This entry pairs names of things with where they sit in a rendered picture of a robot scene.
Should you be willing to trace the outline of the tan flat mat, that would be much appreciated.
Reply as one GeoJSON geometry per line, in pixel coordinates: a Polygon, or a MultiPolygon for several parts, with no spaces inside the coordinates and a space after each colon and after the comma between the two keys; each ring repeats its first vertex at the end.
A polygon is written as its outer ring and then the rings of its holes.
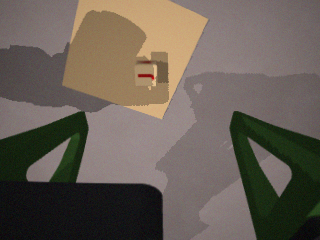
{"type": "Polygon", "coordinates": [[[162,119],[208,21],[169,0],[79,0],[62,86],[162,119]],[[157,86],[135,62],[157,61],[157,86]]]}

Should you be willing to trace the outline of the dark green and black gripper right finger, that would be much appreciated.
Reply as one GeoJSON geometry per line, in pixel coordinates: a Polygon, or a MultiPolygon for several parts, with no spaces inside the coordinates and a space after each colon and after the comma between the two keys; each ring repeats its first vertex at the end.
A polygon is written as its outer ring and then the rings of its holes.
{"type": "Polygon", "coordinates": [[[320,217],[320,140],[234,111],[230,134],[257,240],[289,240],[320,217]],[[248,137],[287,164],[292,178],[278,196],[248,137]]]}

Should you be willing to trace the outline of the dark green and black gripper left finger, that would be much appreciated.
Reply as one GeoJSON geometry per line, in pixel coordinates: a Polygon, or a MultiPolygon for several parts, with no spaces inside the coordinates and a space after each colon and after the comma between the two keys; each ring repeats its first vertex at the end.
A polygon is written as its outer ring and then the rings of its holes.
{"type": "Polygon", "coordinates": [[[67,139],[62,160],[49,182],[76,183],[88,123],[84,111],[0,140],[0,180],[28,181],[28,168],[67,139]]]}

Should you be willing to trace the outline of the tan letter block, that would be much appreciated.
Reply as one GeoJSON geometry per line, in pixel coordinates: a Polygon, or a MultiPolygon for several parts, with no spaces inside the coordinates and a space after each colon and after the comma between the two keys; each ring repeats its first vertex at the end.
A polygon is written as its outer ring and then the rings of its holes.
{"type": "Polygon", "coordinates": [[[135,63],[135,84],[140,86],[157,86],[157,61],[137,60],[135,63]]]}

